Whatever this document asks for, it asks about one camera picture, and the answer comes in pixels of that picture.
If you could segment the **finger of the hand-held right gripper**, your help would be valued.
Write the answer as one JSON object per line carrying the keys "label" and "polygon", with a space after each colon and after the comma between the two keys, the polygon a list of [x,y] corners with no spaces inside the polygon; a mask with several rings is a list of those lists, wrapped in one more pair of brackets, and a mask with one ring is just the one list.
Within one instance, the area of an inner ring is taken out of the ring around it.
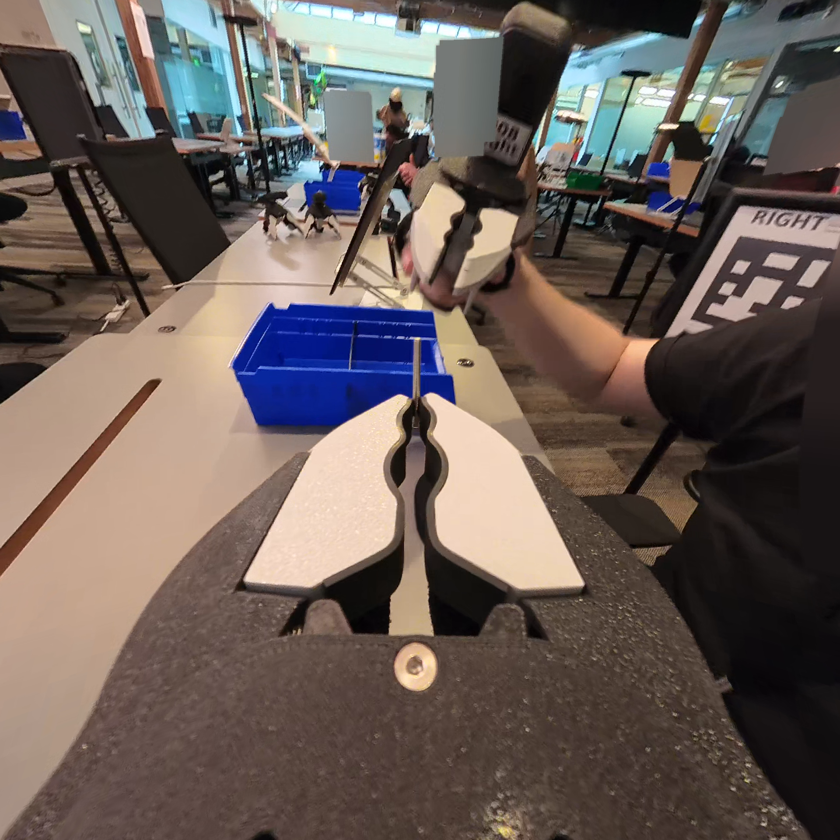
{"label": "finger of the hand-held right gripper", "polygon": [[469,218],[465,198],[447,184],[433,183],[411,224],[413,273],[419,281],[431,284],[443,270],[455,284],[468,284],[464,243],[469,235],[459,233],[465,218]]}
{"label": "finger of the hand-held right gripper", "polygon": [[460,208],[451,220],[451,278],[455,296],[466,296],[507,263],[518,216],[506,209]]}

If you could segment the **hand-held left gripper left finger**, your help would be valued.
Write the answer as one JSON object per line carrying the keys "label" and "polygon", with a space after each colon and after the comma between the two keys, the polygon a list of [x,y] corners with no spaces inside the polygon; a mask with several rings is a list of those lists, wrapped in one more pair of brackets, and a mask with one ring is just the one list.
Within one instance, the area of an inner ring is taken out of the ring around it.
{"label": "hand-held left gripper left finger", "polygon": [[396,395],[308,452],[243,578],[251,592],[313,597],[401,561],[411,399]]}

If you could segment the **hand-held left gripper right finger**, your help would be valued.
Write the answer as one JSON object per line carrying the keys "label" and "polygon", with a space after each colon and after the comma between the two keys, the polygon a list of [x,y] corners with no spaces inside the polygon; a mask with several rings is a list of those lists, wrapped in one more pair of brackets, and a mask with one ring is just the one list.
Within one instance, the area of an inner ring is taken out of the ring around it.
{"label": "hand-held left gripper right finger", "polygon": [[582,593],[585,583],[519,450],[440,395],[424,396],[422,408],[441,467],[427,508],[435,550],[515,600]]}

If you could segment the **blue plastic divided bin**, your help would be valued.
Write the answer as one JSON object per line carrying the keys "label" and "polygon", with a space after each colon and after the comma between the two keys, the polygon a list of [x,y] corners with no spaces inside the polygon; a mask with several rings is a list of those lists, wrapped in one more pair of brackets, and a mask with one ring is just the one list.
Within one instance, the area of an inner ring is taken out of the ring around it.
{"label": "blue plastic divided bin", "polygon": [[230,368],[258,425],[338,426],[413,394],[416,340],[421,394],[455,403],[434,315],[425,310],[269,303]]}

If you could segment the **person's right forearm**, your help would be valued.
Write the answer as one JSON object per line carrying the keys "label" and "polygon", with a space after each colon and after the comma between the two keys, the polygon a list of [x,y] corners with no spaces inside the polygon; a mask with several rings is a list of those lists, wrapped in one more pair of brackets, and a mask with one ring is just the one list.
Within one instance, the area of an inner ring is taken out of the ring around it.
{"label": "person's right forearm", "polygon": [[646,379],[658,342],[630,338],[565,297],[522,251],[509,287],[488,298],[519,353],[566,395],[600,413],[664,421]]}

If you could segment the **person's right hand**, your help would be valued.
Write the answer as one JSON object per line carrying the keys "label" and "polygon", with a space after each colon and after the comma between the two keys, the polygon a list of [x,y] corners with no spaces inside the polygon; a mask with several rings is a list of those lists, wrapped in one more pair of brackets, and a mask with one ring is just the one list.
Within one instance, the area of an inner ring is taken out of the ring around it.
{"label": "person's right hand", "polygon": [[440,272],[430,284],[420,281],[413,263],[410,227],[411,219],[409,218],[401,224],[401,228],[395,235],[395,253],[400,266],[411,281],[411,290],[418,291],[429,304],[446,312],[456,308],[467,308],[474,303],[481,305],[501,303],[511,289],[522,261],[529,253],[529,244],[514,249],[504,266],[483,286],[478,287],[477,290],[455,291],[454,282],[446,278],[443,272]]}

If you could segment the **black tablet on stand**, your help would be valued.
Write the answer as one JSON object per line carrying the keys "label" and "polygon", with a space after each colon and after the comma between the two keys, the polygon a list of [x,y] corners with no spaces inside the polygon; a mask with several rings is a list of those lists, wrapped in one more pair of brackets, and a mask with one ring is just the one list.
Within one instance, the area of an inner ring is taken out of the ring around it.
{"label": "black tablet on stand", "polygon": [[335,271],[335,277],[329,294],[332,296],[351,280],[356,286],[369,291],[378,301],[387,307],[399,308],[402,305],[396,299],[386,296],[384,288],[397,290],[398,296],[406,293],[400,290],[396,276],[396,262],[392,260],[389,270],[379,267],[371,259],[364,256],[364,250],[373,235],[377,223],[382,220],[382,210],[391,198],[400,166],[411,156],[412,143],[409,139],[396,141],[387,153],[382,164],[372,193],[369,195],[360,216],[350,244]]}

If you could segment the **black floor lamp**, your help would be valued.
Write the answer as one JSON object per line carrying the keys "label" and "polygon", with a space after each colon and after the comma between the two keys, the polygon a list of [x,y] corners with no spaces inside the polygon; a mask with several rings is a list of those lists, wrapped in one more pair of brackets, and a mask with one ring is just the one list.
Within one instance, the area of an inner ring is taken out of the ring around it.
{"label": "black floor lamp", "polygon": [[646,110],[642,100],[652,90],[647,83],[650,76],[649,70],[626,69],[603,83],[585,144],[585,152],[591,155],[589,170],[603,175],[622,166],[636,148],[637,142],[627,137],[633,133],[634,111]]}
{"label": "black floor lamp", "polygon": [[249,53],[247,47],[247,37],[246,37],[246,28],[250,28],[255,26],[257,21],[252,17],[247,17],[246,15],[242,14],[225,14],[224,16],[225,22],[231,24],[232,26],[236,27],[238,30],[239,41],[241,45],[241,57],[245,61],[245,75],[246,75],[246,84],[248,86],[248,94],[249,94],[249,108],[248,108],[248,115],[250,117],[251,129],[256,134],[257,144],[259,147],[259,158],[261,163],[261,171],[264,176],[264,180],[266,183],[266,191],[270,192],[270,168],[269,168],[269,158],[266,152],[266,146],[263,141],[260,123],[259,123],[259,113],[257,109],[256,103],[256,91],[253,84],[252,79],[252,70],[249,61]]}

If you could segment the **small black toy robot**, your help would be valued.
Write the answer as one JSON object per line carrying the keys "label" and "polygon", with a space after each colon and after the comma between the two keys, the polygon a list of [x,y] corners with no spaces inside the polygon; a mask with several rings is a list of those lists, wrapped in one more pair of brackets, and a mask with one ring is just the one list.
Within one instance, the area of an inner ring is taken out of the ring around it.
{"label": "small black toy robot", "polygon": [[298,220],[290,214],[290,211],[285,205],[288,199],[288,192],[285,190],[278,190],[268,192],[260,196],[257,203],[263,209],[263,231],[268,238],[274,241],[279,239],[280,227],[284,227],[292,233],[297,233],[305,237],[305,233],[299,224]]}
{"label": "small black toy robot", "polygon": [[336,238],[341,238],[338,220],[334,211],[327,204],[327,195],[323,190],[318,189],[311,196],[303,221],[305,223],[305,238],[309,238],[312,234],[320,235],[326,230],[332,231]]}

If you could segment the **wooden table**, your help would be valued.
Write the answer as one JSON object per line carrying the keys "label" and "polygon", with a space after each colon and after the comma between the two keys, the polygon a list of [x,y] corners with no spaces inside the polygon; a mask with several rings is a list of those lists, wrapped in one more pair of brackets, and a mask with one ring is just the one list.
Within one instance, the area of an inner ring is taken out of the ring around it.
{"label": "wooden table", "polygon": [[668,246],[666,254],[692,253],[699,243],[702,212],[689,213],[680,222],[671,239],[668,235],[675,225],[678,211],[656,211],[644,204],[627,203],[625,201],[609,202],[605,209],[612,216],[612,224],[617,233],[628,235],[626,249],[621,263],[616,271],[612,285],[605,295],[607,300],[643,300],[640,294],[625,292],[624,287],[629,279],[637,257],[644,247],[660,250]]}

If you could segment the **person's black shirt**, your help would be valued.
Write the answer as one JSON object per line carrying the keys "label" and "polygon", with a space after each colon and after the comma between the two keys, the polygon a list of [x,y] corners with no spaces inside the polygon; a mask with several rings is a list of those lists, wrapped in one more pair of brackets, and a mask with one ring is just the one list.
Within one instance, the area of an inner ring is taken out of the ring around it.
{"label": "person's black shirt", "polygon": [[654,574],[812,838],[838,838],[838,258],[790,310],[663,339],[654,406],[710,444]]}

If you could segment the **marker board on black stand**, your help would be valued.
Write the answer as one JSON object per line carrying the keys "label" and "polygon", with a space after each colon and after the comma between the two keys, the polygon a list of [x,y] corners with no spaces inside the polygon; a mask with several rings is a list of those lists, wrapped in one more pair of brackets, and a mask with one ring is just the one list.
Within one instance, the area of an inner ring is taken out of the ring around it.
{"label": "marker board on black stand", "polygon": [[[733,189],[652,317],[653,338],[701,333],[817,299],[838,241],[838,193]],[[639,495],[678,436],[668,423],[623,493],[582,498],[632,549],[679,538],[661,508]]]}

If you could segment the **wooden pillar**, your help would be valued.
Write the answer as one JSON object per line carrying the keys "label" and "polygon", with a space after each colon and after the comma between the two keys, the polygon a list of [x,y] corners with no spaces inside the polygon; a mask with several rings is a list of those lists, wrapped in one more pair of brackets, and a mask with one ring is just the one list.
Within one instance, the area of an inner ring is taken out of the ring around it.
{"label": "wooden pillar", "polygon": [[147,106],[165,110],[146,14],[140,2],[116,1],[122,27]]}

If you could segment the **black panel on stand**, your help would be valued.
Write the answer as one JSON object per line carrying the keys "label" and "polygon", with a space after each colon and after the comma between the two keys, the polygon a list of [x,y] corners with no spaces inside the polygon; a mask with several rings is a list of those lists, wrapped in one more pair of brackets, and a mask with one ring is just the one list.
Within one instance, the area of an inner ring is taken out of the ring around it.
{"label": "black panel on stand", "polygon": [[[1,70],[14,101],[46,158],[61,201],[87,252],[96,276],[128,282],[143,316],[151,310],[137,277],[114,234],[112,225],[91,184],[93,163],[82,141],[105,140],[95,108],[76,58],[55,47],[1,46]],[[88,196],[120,272],[115,272],[93,230],[71,173]]]}

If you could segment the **black office chair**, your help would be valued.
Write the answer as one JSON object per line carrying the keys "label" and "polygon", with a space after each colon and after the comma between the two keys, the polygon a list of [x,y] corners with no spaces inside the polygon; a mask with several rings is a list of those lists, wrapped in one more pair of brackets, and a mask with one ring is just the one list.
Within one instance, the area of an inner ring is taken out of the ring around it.
{"label": "black office chair", "polygon": [[[13,196],[10,193],[1,192],[1,223],[6,224],[14,221],[25,215],[28,210],[28,205],[23,198]],[[29,279],[29,277],[51,277],[48,271],[41,269],[24,269],[18,266],[1,265],[1,282],[4,284],[11,284],[17,287],[29,289],[47,295],[56,307],[65,305],[64,299],[60,294],[51,289],[39,285],[38,283]],[[1,342],[10,344],[61,344],[65,342],[67,335],[63,332],[44,332],[44,331],[20,331],[10,329],[3,318],[1,318]]]}

